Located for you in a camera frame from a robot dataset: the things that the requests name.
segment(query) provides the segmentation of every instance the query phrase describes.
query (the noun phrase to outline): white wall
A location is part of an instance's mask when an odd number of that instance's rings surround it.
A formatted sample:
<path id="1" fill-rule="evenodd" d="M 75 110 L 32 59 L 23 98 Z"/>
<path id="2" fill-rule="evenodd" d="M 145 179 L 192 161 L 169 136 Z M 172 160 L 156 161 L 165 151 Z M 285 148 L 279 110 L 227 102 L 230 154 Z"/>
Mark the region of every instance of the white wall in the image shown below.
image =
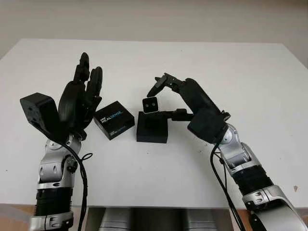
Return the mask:
<path id="1" fill-rule="evenodd" d="M 281 42 L 308 66 L 307 0 L 0 0 L 0 57 L 20 38 Z"/>

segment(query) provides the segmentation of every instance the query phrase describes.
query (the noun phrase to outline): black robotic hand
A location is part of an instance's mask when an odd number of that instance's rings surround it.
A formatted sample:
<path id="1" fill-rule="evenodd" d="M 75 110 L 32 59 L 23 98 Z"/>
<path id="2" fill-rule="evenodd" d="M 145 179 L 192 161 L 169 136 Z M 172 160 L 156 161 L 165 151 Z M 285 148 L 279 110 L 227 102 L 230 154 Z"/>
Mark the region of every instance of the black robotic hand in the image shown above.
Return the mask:
<path id="1" fill-rule="evenodd" d="M 230 118 L 230 114 L 220 111 L 195 80 L 187 78 L 181 81 L 167 73 L 162 77 L 155 77 L 155 80 L 157 82 L 147 97 L 155 96 L 164 87 L 171 88 L 180 94 L 193 112 L 188 130 L 208 143 L 217 143 L 222 139 L 228 129 L 225 121 Z"/>
<path id="2" fill-rule="evenodd" d="M 74 79 L 66 85 L 61 96 L 59 111 L 50 96 L 34 93 L 20 100 L 27 120 L 50 140 L 65 142 L 70 133 L 85 140 L 84 129 L 102 100 L 99 96 L 102 78 L 101 67 L 92 69 L 90 74 L 89 57 L 82 53 Z"/>

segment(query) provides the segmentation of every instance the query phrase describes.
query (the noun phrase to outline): robotic hand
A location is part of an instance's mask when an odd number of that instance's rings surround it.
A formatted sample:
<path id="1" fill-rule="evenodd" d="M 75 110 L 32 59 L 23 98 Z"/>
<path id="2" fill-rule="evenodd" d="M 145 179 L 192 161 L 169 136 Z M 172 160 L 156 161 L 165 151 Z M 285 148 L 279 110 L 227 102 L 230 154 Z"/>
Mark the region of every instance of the robotic hand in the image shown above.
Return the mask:
<path id="1" fill-rule="evenodd" d="M 89 57 L 83 53 L 73 81 L 63 91 L 57 111 L 54 100 L 34 93 L 20 100 L 28 122 L 47 138 L 45 156 L 39 165 L 37 204 L 30 221 L 31 231 L 66 231 L 73 225 L 71 196 L 75 171 L 79 164 L 83 180 L 83 198 L 78 230 L 81 230 L 87 208 L 87 174 L 78 157 L 84 129 L 93 119 L 102 100 L 103 71 L 100 67 L 89 72 Z"/>
<path id="2" fill-rule="evenodd" d="M 193 112 L 188 130 L 198 138 L 215 144 L 211 153 L 211 165 L 240 230 L 245 230 L 245 227 L 213 163 L 217 148 L 220 150 L 221 162 L 243 195 L 243 202 L 250 212 L 250 224 L 253 230 L 308 231 L 291 202 L 280 187 L 272 183 L 249 146 L 240 142 L 235 127 L 226 123 L 230 118 L 229 113 L 220 111 L 199 84 L 191 78 L 181 81 L 165 73 L 155 80 L 157 82 L 147 97 L 155 96 L 164 87 L 169 87 L 180 94 Z"/>

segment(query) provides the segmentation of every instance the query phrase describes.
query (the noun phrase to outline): wooden floor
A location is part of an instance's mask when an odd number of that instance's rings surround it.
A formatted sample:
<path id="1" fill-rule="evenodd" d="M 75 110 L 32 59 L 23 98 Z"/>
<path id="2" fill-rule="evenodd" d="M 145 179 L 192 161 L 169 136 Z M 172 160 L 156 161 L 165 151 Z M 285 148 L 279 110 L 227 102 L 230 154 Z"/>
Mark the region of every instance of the wooden floor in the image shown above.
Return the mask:
<path id="1" fill-rule="evenodd" d="M 13 207 L 20 209 L 29 215 L 33 215 L 34 212 L 34 206 L 13 205 Z M 0 227 L 3 231 L 27 231 L 29 224 L 0 216 Z"/>
<path id="2" fill-rule="evenodd" d="M 20 209 L 24 211 L 25 213 L 29 215 L 33 215 L 34 212 L 34 206 L 26 206 L 26 205 L 12 205 L 14 208 Z M 243 224 L 245 225 L 246 231 L 252 231 L 250 225 L 249 225 L 249 220 L 248 220 L 248 212 L 247 210 L 240 209 L 238 210 L 239 215 L 243 221 Z M 304 221 L 306 224 L 308 224 L 308 216 L 304 217 Z M 0 215 L 0 227 L 1 230 L 3 231 L 27 231 L 28 230 L 29 224 L 24 223 L 22 221 L 14 220 L 12 218 L 6 218 L 6 217 L 1 217 Z M 234 224 L 234 231 L 239 230 L 236 224 Z"/>

